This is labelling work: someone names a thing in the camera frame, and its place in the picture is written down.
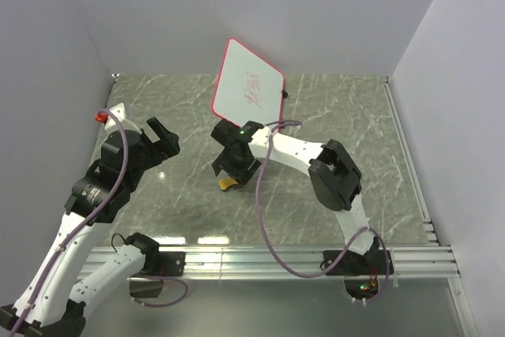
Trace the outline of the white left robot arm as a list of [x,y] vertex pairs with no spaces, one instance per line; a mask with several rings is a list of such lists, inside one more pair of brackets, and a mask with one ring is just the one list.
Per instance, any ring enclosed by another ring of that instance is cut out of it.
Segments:
[[147,120],[157,141],[127,119],[97,118],[108,132],[100,157],[72,187],[57,236],[36,276],[13,304],[1,308],[1,326],[12,335],[78,336],[91,311],[121,281],[133,275],[161,279],[169,271],[159,243],[135,233],[99,269],[78,279],[144,173],[180,152],[178,135],[157,118]]

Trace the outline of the pink framed whiteboard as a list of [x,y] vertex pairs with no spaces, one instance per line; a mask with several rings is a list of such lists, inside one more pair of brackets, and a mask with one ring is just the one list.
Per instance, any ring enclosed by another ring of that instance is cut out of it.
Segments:
[[227,41],[215,90],[212,113],[235,125],[266,124],[282,116],[285,77],[235,38]]

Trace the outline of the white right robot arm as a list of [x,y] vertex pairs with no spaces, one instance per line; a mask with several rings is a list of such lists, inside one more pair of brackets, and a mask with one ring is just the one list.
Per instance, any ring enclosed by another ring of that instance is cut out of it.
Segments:
[[211,136],[223,146],[212,164],[216,174],[226,172],[240,186],[252,177],[261,183],[269,162],[276,162],[306,175],[316,199],[335,213],[345,246],[324,254],[322,275],[384,275],[393,272],[391,255],[380,235],[369,226],[362,204],[362,173],[344,146],[336,141],[315,143],[281,134],[296,120],[279,120],[243,126],[222,120]]

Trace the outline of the yellow bone-shaped eraser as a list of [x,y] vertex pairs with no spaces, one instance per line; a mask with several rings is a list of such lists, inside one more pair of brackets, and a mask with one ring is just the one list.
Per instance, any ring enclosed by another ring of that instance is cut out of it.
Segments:
[[228,189],[233,188],[238,183],[232,178],[223,178],[219,180],[219,188],[222,191],[227,191]]

